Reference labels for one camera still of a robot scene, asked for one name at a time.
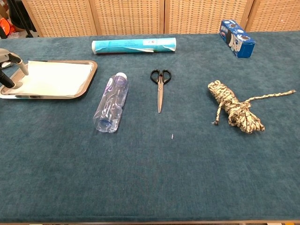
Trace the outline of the clear plastic water bottle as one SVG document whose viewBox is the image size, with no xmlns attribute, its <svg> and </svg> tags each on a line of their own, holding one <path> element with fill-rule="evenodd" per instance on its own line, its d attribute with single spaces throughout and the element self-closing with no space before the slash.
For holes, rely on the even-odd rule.
<svg viewBox="0 0 300 225">
<path fill-rule="evenodd" d="M 125 73 L 118 72 L 109 78 L 101 101 L 93 116 L 93 124 L 97 131 L 103 133 L 117 131 L 127 93 L 128 78 Z"/>
</svg>

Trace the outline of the blue carpet table cover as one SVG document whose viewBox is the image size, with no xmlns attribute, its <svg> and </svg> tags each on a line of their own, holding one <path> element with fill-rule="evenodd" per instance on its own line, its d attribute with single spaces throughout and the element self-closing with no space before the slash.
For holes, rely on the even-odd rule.
<svg viewBox="0 0 300 225">
<path fill-rule="evenodd" d="M 0 223 L 300 219 L 300 32 L 219 34 L 175 52 L 95 55 L 97 37 L 1 39 L 23 60 L 93 60 L 70 100 L 0 99 Z M 153 70 L 167 69 L 161 113 Z M 117 131 L 93 116 L 127 75 Z"/>
</svg>

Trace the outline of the black tripod stand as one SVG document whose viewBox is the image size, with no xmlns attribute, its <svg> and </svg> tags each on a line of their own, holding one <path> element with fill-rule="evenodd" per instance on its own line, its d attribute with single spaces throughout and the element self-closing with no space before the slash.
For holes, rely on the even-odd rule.
<svg viewBox="0 0 300 225">
<path fill-rule="evenodd" d="M 26 32 L 27 32 L 26 38 L 32 38 L 33 35 L 31 34 L 31 32 L 30 32 L 30 30 L 29 30 L 29 27 L 27 26 L 26 21 L 25 21 L 23 15 L 22 15 L 22 13 L 21 13 L 21 11 L 20 11 L 18 5 L 16 4 L 15 0 L 12 0 L 12 2 L 13 2 L 13 4 L 14 4 L 15 10 L 16 10 L 16 12 L 17 12 L 17 14 L 18 14 L 18 16 L 19 16 L 19 18 L 20 18 L 20 20 L 21 20 L 22 25 L 23 25 L 24 28 L 26 29 Z"/>
</svg>

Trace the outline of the light blue wrapped roll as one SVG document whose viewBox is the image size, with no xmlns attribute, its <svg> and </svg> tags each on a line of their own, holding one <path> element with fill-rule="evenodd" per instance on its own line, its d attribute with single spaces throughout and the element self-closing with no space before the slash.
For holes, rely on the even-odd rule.
<svg viewBox="0 0 300 225">
<path fill-rule="evenodd" d="M 174 52 L 177 41 L 172 38 L 143 38 L 92 41 L 94 54 Z"/>
</svg>

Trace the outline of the stainless steel tray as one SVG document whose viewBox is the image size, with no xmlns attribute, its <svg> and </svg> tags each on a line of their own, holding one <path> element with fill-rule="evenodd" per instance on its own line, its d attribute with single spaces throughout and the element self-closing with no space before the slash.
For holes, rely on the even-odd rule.
<svg viewBox="0 0 300 225">
<path fill-rule="evenodd" d="M 44 95 L 37 95 L 37 94 L 13 94 L 9 90 L 9 88 L 5 87 L 4 85 L 0 86 L 0 98 L 7 98 L 7 99 L 13 99 L 13 98 L 32 98 L 32 99 L 72 99 L 82 96 L 87 90 L 88 87 L 94 77 L 94 74 L 97 70 L 97 63 L 92 60 L 49 60 L 46 62 L 60 62 L 60 63 L 74 63 L 74 64 L 90 64 L 91 72 L 87 78 L 87 80 L 84 82 L 78 93 L 71 95 L 71 96 L 44 96 Z M 16 84 L 15 87 L 11 89 L 18 89 L 22 86 L 21 79 L 25 76 L 25 74 L 22 72 L 21 69 L 17 69 L 14 74 L 10 77 L 10 79 Z"/>
</svg>

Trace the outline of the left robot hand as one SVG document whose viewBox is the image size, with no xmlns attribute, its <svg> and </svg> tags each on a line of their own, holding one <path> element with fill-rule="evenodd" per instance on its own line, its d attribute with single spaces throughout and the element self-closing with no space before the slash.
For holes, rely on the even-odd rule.
<svg viewBox="0 0 300 225">
<path fill-rule="evenodd" d="M 2 72 L 2 64 L 4 62 L 17 64 L 25 75 L 29 74 L 23 60 L 17 54 L 12 53 L 7 49 L 0 48 L 0 83 L 7 88 L 15 87 L 15 83 L 4 72 Z"/>
</svg>

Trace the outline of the wooden rattan folding screen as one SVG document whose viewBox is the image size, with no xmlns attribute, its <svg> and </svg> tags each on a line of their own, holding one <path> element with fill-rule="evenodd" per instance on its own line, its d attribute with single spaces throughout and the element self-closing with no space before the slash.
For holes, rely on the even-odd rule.
<svg viewBox="0 0 300 225">
<path fill-rule="evenodd" d="M 41 37 L 300 30 L 300 0 L 22 0 Z"/>
</svg>

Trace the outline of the blue cookie box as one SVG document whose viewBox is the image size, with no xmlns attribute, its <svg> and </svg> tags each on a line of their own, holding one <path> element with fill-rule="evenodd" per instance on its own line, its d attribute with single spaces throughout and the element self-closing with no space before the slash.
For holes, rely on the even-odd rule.
<svg viewBox="0 0 300 225">
<path fill-rule="evenodd" d="M 255 40 L 235 20 L 222 20 L 219 34 L 237 58 L 249 58 Z"/>
</svg>

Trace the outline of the black handled scissors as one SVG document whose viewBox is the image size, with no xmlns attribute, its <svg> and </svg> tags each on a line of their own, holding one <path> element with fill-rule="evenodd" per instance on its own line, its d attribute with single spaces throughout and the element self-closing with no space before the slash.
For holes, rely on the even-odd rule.
<svg viewBox="0 0 300 225">
<path fill-rule="evenodd" d="M 157 110 L 161 113 L 163 102 L 164 84 L 167 84 L 172 78 L 172 73 L 164 69 L 162 71 L 155 69 L 150 74 L 150 79 L 157 84 Z"/>
</svg>

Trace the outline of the orange object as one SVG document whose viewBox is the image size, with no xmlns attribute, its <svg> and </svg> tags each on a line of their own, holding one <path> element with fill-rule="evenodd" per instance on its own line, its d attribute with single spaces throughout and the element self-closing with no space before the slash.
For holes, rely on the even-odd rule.
<svg viewBox="0 0 300 225">
<path fill-rule="evenodd" d="M 15 32 L 14 25 L 5 18 L 0 19 L 0 27 L 2 28 L 6 36 L 9 36 Z"/>
</svg>

